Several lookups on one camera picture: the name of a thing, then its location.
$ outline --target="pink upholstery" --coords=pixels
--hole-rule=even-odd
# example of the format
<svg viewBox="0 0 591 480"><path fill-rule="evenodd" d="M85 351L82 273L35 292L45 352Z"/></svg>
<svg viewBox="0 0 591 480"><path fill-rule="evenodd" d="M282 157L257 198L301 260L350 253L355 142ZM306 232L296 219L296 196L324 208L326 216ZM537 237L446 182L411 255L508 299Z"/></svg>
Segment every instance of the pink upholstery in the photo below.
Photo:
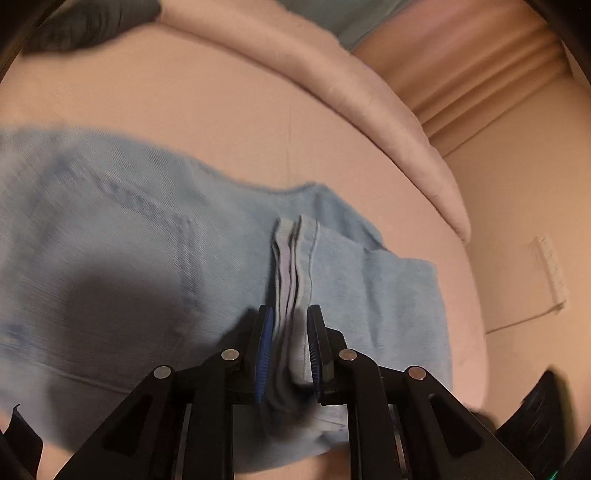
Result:
<svg viewBox="0 0 591 480"><path fill-rule="evenodd" d="M483 326L462 240L417 182L288 79L186 32L149 25L93 50L17 58L0 84L0 124L103 128L187 152L237 180L271 187L326 183L374 223L389 249L437 266L453 391L469 406L482 404ZM400 151L405 162L413 161L413 151ZM66 458L49 447L46 475ZM307 459L256 478L323 478L319 472L334 458L342 456Z"/></svg>

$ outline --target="pink fabric surface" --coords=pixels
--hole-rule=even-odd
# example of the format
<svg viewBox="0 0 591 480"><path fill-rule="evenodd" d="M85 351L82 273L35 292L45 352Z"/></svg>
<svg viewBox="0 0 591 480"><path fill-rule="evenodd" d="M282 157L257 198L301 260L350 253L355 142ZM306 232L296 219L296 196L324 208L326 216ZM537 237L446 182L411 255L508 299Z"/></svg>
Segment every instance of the pink fabric surface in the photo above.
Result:
<svg viewBox="0 0 591 480"><path fill-rule="evenodd" d="M483 324L462 241L366 135L284 76L178 29L148 25L92 50L18 58L0 84L0 125L107 129L189 153L236 180L327 184L390 250L437 267L453 393L482 404ZM48 446L39 479L52 478L68 455ZM244 478L345 479L345 459L331 453Z"/></svg>
<svg viewBox="0 0 591 480"><path fill-rule="evenodd" d="M330 33L273 0L164 0L160 21L231 48L296 82L367 135L467 242L456 181L420 122Z"/></svg>

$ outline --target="teal fabric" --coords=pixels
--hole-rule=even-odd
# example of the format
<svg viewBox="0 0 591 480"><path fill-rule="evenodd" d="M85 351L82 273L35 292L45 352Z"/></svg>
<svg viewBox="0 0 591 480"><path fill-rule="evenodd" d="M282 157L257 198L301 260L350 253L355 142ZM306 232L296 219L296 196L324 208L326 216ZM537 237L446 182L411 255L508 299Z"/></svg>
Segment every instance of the teal fabric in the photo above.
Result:
<svg viewBox="0 0 591 480"><path fill-rule="evenodd" d="M289 11L331 31L353 50L373 30L412 0L278 0Z"/></svg>

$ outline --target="denim fabric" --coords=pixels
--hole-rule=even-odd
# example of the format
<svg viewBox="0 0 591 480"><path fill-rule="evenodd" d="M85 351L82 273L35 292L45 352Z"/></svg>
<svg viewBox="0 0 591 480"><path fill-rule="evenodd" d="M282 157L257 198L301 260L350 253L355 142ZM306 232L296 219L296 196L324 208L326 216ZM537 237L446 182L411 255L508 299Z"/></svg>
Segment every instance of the denim fabric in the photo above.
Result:
<svg viewBox="0 0 591 480"><path fill-rule="evenodd" d="M278 278L280 218L301 231L275 239L296 250ZM326 186L241 185L192 158L98 132L4 131L0 407L20 403L42 437L77 449L158 364L192 367L233 346L294 269L297 295L287 283L280 294L285 315L319 303L351 347L386 367L422 364L449 385L434 268L386 251ZM306 349L295 351L286 361L305 384ZM289 463L346 437L338 414L316 417L278 440L254 409L237 409L236 470Z"/></svg>

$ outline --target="light blue jeans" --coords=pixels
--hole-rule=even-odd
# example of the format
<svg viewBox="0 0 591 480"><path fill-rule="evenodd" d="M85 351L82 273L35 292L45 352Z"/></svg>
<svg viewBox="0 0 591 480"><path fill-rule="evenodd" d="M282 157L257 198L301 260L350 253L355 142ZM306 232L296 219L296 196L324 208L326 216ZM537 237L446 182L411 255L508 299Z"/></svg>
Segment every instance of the light blue jeans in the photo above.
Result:
<svg viewBox="0 0 591 480"><path fill-rule="evenodd" d="M298 272L283 317L291 340L277 343L287 362L275 356L274 375L288 368L309 382L301 315L318 303L351 348L385 367L422 365L450 386L434 267L388 252L326 186L241 185L97 132L0 133L0 407L21 404L42 437L77 449L151 369L200 364L233 346L260 304L275 305L274 242L289 259L291 242ZM254 408L237 408L236 470L346 440L342 410L314 418L285 441Z"/></svg>

